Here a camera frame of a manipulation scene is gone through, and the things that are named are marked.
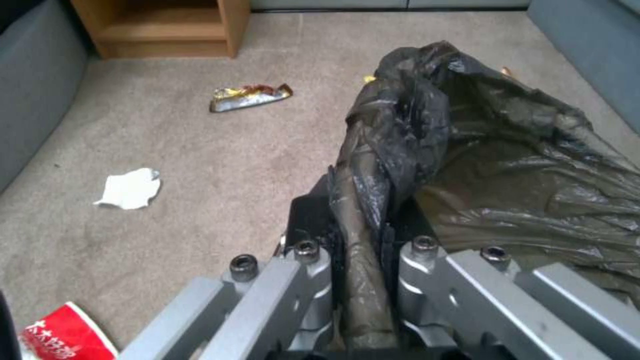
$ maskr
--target crumpled paper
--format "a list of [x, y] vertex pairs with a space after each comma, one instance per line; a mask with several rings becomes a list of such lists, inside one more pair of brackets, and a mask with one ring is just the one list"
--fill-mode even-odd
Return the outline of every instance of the crumpled paper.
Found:
[[112, 205], [125, 210], [149, 206], [160, 189], [160, 172], [139, 168], [124, 175], [110, 175], [104, 185], [102, 198], [94, 205]]

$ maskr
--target plastic bag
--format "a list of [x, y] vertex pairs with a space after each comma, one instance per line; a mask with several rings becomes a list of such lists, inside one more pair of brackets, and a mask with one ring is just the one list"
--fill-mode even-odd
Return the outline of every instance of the plastic bag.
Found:
[[639, 304], [640, 171], [580, 110], [447, 42], [396, 49], [375, 78], [330, 169], [351, 346], [395, 341], [380, 249], [414, 194], [448, 251], [502, 245], [524, 269], [560, 260]]

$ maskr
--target gray sofa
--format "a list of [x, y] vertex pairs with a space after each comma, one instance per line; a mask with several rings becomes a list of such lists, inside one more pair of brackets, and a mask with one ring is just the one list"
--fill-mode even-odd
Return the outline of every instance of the gray sofa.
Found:
[[71, 105], [87, 50], [59, 0], [46, 0], [0, 34], [0, 192]]
[[533, 0], [528, 14], [640, 132], [640, 0]]

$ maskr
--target black plastic part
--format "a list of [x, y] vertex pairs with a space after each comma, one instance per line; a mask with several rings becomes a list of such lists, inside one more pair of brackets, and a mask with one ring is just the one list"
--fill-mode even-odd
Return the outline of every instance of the black plastic part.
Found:
[[326, 176], [318, 180], [307, 195], [291, 201], [285, 251], [302, 240], [316, 240], [332, 257], [333, 303], [337, 303], [344, 284], [344, 242], [329, 208]]
[[0, 359], [21, 360], [18, 338], [4, 294], [0, 291]]

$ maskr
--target candy wrapper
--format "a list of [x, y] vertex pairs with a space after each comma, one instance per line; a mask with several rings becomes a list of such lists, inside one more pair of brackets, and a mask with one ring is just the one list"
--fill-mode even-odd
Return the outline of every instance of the candy wrapper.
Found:
[[118, 356], [100, 328], [73, 302], [27, 326], [20, 342], [41, 360], [113, 360]]
[[276, 89], [267, 85], [220, 88], [213, 93], [209, 110], [212, 113], [221, 113], [284, 100], [291, 95], [293, 95], [293, 90], [287, 84], [282, 84]]

